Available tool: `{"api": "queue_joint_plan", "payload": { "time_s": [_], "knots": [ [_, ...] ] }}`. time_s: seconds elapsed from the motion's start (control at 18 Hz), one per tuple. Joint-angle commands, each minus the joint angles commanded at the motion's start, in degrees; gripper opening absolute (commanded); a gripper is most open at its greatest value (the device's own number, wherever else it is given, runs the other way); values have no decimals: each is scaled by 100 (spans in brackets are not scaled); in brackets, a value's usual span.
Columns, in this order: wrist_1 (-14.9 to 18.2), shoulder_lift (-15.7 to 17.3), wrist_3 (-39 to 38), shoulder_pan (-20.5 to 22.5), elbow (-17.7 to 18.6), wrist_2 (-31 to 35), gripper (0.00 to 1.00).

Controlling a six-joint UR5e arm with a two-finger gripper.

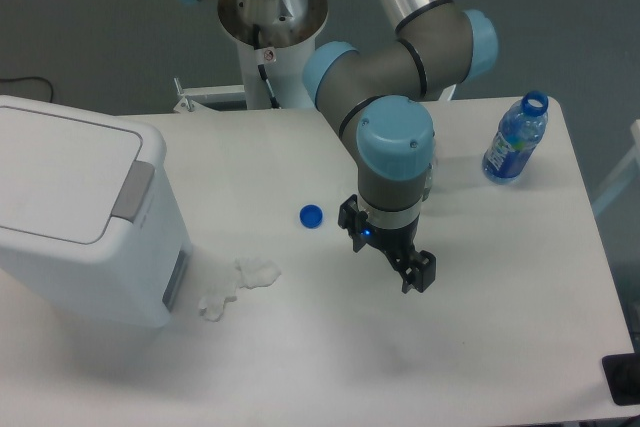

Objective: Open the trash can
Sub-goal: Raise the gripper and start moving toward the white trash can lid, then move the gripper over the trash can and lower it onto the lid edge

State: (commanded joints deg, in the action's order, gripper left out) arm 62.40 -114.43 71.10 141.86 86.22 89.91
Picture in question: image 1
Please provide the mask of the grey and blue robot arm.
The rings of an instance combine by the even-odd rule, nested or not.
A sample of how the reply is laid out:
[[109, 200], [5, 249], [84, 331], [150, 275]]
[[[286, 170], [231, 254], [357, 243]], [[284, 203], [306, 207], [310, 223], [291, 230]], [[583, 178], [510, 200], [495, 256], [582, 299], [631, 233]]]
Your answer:
[[323, 115], [358, 167], [339, 226], [355, 249], [380, 251], [405, 290], [424, 291], [436, 276], [435, 257], [414, 246], [434, 151], [424, 101], [490, 70], [498, 40], [482, 12], [454, 0], [381, 2], [395, 39], [367, 55], [346, 42], [316, 45], [327, 0], [217, 0], [217, 12], [237, 47], [247, 107]]

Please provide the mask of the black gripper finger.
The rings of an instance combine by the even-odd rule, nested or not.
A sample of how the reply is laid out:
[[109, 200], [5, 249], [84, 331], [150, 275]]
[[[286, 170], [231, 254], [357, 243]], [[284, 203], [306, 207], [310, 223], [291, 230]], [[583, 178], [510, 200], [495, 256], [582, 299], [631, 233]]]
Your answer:
[[368, 239], [368, 214], [361, 210], [358, 205], [356, 194], [347, 198], [339, 208], [338, 225], [347, 231], [352, 240], [354, 252], [359, 252]]
[[397, 250], [385, 250], [384, 255], [402, 279], [401, 291], [423, 293], [436, 278], [436, 257], [428, 251], [418, 251], [414, 245]]

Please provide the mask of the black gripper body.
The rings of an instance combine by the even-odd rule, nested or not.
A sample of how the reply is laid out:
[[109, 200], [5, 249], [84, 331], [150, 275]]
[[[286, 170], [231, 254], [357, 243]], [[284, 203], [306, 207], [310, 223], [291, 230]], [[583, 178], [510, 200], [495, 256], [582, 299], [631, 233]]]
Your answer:
[[418, 218], [399, 228], [382, 228], [374, 226], [368, 215], [361, 211], [356, 215], [356, 251], [368, 245], [392, 258], [408, 257], [415, 250], [414, 238], [418, 226]]

